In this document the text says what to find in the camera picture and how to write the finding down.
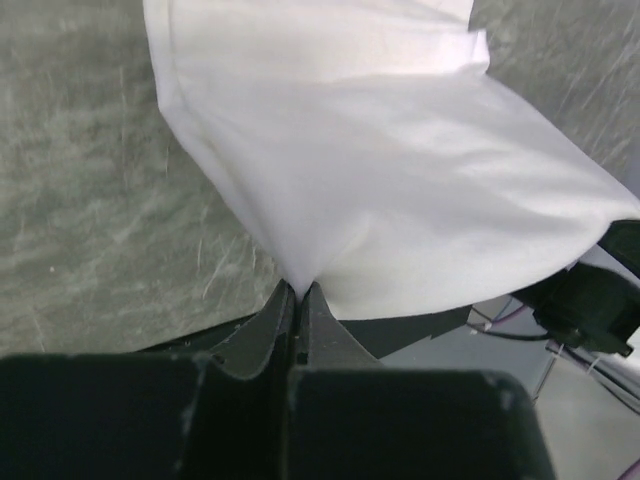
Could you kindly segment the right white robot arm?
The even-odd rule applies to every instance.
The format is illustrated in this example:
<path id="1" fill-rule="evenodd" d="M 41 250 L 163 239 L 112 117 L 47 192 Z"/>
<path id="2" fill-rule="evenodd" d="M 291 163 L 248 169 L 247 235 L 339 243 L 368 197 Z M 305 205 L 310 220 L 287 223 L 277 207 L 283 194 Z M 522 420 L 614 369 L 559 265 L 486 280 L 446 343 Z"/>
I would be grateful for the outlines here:
<path id="1" fill-rule="evenodd" d="M 639 222 L 612 223 L 598 246 L 630 276 L 578 262 L 513 296 L 556 342 L 628 357 L 628 341 L 639 328 Z"/>

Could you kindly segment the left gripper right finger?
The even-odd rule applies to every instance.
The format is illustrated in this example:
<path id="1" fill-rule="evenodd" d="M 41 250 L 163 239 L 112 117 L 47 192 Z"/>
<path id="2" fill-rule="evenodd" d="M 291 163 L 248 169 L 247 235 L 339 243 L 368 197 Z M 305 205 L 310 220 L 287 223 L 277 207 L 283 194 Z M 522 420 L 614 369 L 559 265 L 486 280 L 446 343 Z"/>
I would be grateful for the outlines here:
<path id="1" fill-rule="evenodd" d="M 533 403 L 489 370 L 381 364 L 313 284 L 287 387 L 291 479 L 551 479 Z"/>

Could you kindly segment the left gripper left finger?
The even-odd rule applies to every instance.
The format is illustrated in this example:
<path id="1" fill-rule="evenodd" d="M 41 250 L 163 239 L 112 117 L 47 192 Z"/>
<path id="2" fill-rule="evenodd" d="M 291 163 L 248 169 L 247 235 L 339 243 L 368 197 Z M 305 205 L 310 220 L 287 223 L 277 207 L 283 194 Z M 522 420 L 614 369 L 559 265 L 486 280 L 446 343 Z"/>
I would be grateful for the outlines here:
<path id="1" fill-rule="evenodd" d="M 274 479 L 295 296 L 226 336 L 1 362 L 5 479 Z"/>

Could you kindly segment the white printed t shirt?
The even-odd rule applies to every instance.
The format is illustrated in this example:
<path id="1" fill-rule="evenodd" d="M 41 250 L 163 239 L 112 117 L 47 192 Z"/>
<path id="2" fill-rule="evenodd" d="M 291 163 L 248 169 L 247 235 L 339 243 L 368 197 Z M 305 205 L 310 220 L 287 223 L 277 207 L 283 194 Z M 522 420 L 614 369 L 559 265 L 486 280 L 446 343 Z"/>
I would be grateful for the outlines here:
<path id="1" fill-rule="evenodd" d="M 468 1 L 147 1 L 159 110 L 298 295 L 345 320 L 544 280 L 638 199 L 489 77 Z"/>

